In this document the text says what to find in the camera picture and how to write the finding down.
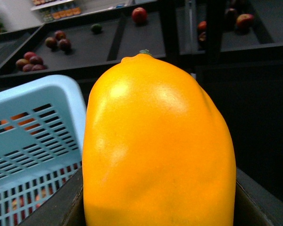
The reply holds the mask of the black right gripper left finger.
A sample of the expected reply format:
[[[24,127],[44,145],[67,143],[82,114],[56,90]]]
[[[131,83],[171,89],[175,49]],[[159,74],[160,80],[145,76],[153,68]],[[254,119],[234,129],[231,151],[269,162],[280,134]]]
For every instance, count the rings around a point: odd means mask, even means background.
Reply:
[[[82,168],[20,225],[84,226]]]

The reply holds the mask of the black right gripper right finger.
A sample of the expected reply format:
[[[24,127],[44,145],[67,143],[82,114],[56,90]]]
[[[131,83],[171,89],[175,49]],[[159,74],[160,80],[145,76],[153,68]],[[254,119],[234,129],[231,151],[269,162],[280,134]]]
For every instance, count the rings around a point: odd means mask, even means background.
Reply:
[[[283,226],[283,202],[236,170],[235,226]]]

